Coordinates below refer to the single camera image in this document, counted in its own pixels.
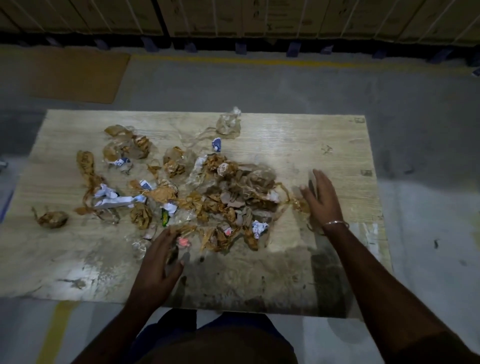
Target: yellow floor line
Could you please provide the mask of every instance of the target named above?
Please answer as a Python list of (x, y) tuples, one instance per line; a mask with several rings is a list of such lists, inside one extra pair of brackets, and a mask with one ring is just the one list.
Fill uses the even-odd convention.
[(50, 326), (48, 327), (47, 335), (43, 342), (42, 349), (36, 360), (37, 364), (53, 364), (57, 357), (63, 334), (67, 328), (68, 320), (75, 307), (79, 302), (76, 301), (60, 301), (55, 307), (52, 318), (50, 320)]
[(160, 54), (132, 54), (132, 59), (160, 60), (178, 62), (247, 64), (262, 66), (293, 66), (293, 67), (328, 67), (344, 69), (368, 69), (372, 71), (400, 71), (400, 72), (433, 72), (448, 74), (470, 75), (472, 68), (465, 66), (444, 67), (441, 65), (413, 65), (392, 62), (333, 62), (333, 61), (308, 61), (308, 60), (266, 60), (248, 58), (202, 57), (202, 56), (166, 56)]

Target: hand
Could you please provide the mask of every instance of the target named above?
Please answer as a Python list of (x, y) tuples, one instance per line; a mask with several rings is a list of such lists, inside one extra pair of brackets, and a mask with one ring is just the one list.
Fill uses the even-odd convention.
[(168, 277), (165, 276), (168, 250), (176, 237), (175, 231), (165, 229), (148, 248), (125, 306), (153, 313), (170, 296), (184, 265), (183, 261), (177, 262)]
[(320, 170), (313, 170), (313, 174), (317, 180), (318, 198), (310, 191), (310, 188), (300, 186), (300, 191), (310, 207), (311, 215), (322, 228), (330, 221), (343, 221), (342, 209), (332, 182)]

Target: bangle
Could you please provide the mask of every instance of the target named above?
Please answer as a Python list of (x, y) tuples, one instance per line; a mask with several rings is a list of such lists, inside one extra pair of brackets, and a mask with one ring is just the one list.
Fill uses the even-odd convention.
[(346, 221), (342, 221), (342, 220), (333, 220), (333, 221), (330, 221), (326, 224), (323, 224), (322, 229), (327, 225), (334, 225), (334, 224), (344, 224), (347, 227), (347, 229), (350, 229), (349, 223), (346, 222)]

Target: person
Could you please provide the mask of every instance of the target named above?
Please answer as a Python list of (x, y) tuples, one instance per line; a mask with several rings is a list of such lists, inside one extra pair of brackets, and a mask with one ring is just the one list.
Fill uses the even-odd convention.
[[(460, 338), (398, 282), (349, 231), (335, 189), (313, 170), (316, 194), (302, 186), (312, 219), (335, 248), (365, 325), (386, 363), (480, 363)], [(175, 233), (164, 230), (145, 254), (130, 296), (73, 361), (80, 363), (296, 363), (292, 346), (263, 314), (223, 313), (196, 329), (196, 311), (172, 309), (137, 334), (172, 292), (183, 271), (165, 275)]]

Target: gray floor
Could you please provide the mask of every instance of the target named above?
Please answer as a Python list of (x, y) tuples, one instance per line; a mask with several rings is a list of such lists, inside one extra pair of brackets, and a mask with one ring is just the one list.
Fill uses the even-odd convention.
[[(225, 52), (200, 56), (205, 54), (230, 56)], [(284, 55), (251, 57), (283, 59)], [(359, 67), (212, 64), (138, 57), (131, 60), (115, 102), (98, 105), (28, 97), (19, 86), (24, 82), (22, 73), (5, 71), (18, 71), (17, 60), (3, 55), (0, 153), (14, 161), (15, 167), (0, 175), (0, 198), (5, 200), (10, 194), (8, 186), (21, 170), (48, 108), (224, 112), (238, 106), (243, 112), (364, 114), (395, 275), (471, 349), (480, 352), (480, 79), (455, 72), (458, 62), (436, 72), (421, 70), (421, 61), (389, 60), (391, 68), (376, 70), (362, 55), (302, 57), (348, 60)], [(401, 72), (396, 64), (411, 66), (412, 71)], [(32, 337), (44, 335), (48, 320), (45, 323), (41, 316), (48, 315), (41, 312), (52, 310), (49, 304), (0, 301), (6, 321), (0, 329), (0, 363), (26, 358), (18, 340), (23, 332)], [(88, 327), (71, 327), (70, 321), (56, 362), (68, 362), (116, 309), (98, 304), (77, 308), (71, 321)], [(204, 312), (199, 320), (208, 321), (212, 314)], [(301, 363), (381, 361), (359, 321), (272, 317), (294, 341)], [(76, 343), (70, 349), (65, 348), (67, 334)], [(35, 358), (38, 350), (32, 349), (34, 354), (28, 358)]]

